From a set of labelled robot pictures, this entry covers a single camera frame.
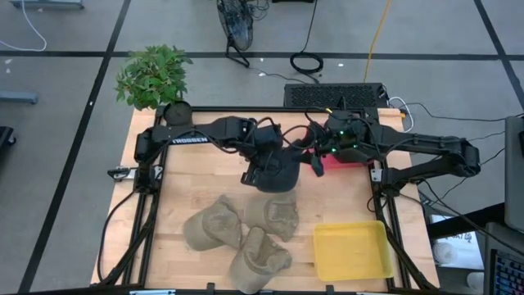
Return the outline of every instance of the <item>yellow cable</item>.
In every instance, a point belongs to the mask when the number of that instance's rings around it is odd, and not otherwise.
[[[368,54],[368,62],[366,62],[366,71],[364,72],[364,83],[366,83],[366,79],[368,78],[368,69],[369,64],[371,63],[373,49],[375,48],[375,42],[377,41],[378,35],[380,34],[380,30],[382,30],[382,25],[384,25],[384,20],[386,20],[387,12],[390,10],[390,5],[391,0],[387,0],[386,8],[384,8],[384,13],[382,13],[382,18],[380,19],[380,25],[378,25],[377,32],[375,33],[375,37],[373,38],[373,42],[371,42],[371,48],[369,49]]]

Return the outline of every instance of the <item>electric fan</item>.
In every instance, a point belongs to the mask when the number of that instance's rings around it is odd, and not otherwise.
[[[220,23],[228,37],[226,57],[249,67],[249,62],[240,53],[240,51],[247,50],[253,42],[253,18],[246,0],[217,0],[216,5],[219,10]],[[230,57],[229,48],[234,48],[244,62]]]

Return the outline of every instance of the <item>yellow tray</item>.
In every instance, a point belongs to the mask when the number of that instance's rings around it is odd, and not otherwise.
[[[381,221],[316,225],[313,240],[315,268],[324,282],[393,276]]]

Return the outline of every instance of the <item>tan baseball cap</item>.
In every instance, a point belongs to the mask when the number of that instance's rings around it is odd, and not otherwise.
[[[238,249],[242,228],[238,214],[226,196],[191,216],[183,224],[183,236],[193,250],[205,251],[224,244]]]
[[[253,197],[246,204],[243,221],[250,228],[260,227],[289,241],[299,222],[295,191]]]
[[[233,285],[245,294],[261,290],[280,271],[291,266],[289,252],[261,228],[254,227],[229,267]]]

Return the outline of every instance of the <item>green plant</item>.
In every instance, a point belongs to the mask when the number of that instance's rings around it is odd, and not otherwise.
[[[187,93],[184,62],[193,62],[184,50],[167,45],[146,47],[145,52],[131,52],[129,63],[116,76],[117,101],[126,101],[141,111],[160,104],[178,102]]]

